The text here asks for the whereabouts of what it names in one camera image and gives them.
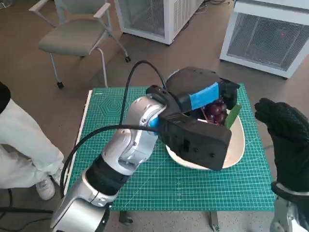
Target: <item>table leg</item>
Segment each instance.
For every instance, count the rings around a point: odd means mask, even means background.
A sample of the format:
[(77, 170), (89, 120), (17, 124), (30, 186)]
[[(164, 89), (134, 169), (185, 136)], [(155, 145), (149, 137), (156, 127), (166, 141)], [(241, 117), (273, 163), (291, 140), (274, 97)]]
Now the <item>table leg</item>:
[(120, 211), (119, 222), (121, 222), (125, 225), (130, 225), (130, 224), (133, 223), (132, 218), (130, 218), (129, 215), (128, 215), (128, 211)]
[(210, 214), (209, 224), (210, 224), (212, 230), (215, 231), (215, 232), (219, 232), (220, 228), (219, 228), (219, 220), (218, 220), (217, 211), (210, 211), (209, 214)]

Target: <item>cutting mat grid lines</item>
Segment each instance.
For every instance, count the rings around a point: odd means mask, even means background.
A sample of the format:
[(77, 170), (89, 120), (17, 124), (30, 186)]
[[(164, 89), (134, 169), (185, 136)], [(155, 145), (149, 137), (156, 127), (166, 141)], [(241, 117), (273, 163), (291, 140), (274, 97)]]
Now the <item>cutting mat grid lines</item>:
[[(126, 111), (146, 87), (132, 87)], [(97, 88), (92, 91), (82, 138), (93, 130), (119, 123), (124, 88)], [(219, 171), (184, 168), (168, 155), (158, 141), (150, 159), (142, 164), (120, 190), (113, 210), (159, 211), (243, 211), (273, 210), (270, 172), (244, 85), (238, 101), (245, 131), (245, 153), (235, 166)], [(87, 141), (78, 150), (69, 187), (100, 154), (114, 131), (106, 131)]]

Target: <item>white plate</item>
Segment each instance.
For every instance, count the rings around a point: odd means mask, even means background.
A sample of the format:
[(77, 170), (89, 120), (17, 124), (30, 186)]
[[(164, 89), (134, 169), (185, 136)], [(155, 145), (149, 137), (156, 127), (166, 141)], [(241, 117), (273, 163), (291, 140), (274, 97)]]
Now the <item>white plate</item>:
[[(229, 168), (237, 164), (241, 160), (243, 153), (245, 151), (245, 134), (243, 132), (243, 127), (239, 116), (237, 116), (235, 122), (233, 123), (231, 131), (232, 131), (231, 141), (227, 148), (223, 168)], [(181, 166), (199, 170), (209, 170), (208, 168), (181, 159), (168, 146), (166, 146), (166, 149), (169, 153), (169, 156), (171, 156), (171, 158), (176, 163), (179, 163)]]

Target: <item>green leaf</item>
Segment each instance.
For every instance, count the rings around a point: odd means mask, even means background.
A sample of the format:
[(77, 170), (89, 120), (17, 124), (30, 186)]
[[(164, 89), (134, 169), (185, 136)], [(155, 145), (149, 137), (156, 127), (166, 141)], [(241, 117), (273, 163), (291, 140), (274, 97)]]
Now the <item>green leaf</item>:
[(228, 114), (228, 116), (225, 119), (225, 127), (230, 129), (231, 126), (233, 125), (233, 123), (235, 122), (240, 110), (241, 110), (242, 106), (240, 104), (236, 104), (233, 109), (230, 111), (230, 113)]

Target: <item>white appliance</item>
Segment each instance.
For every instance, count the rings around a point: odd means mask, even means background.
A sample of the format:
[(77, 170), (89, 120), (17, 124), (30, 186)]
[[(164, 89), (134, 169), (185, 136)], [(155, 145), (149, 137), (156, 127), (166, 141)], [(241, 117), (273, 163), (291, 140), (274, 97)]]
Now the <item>white appliance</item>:
[(309, 0), (238, 0), (221, 60), (290, 78), (309, 53)]
[(171, 44), (203, 0), (115, 0), (122, 32)]

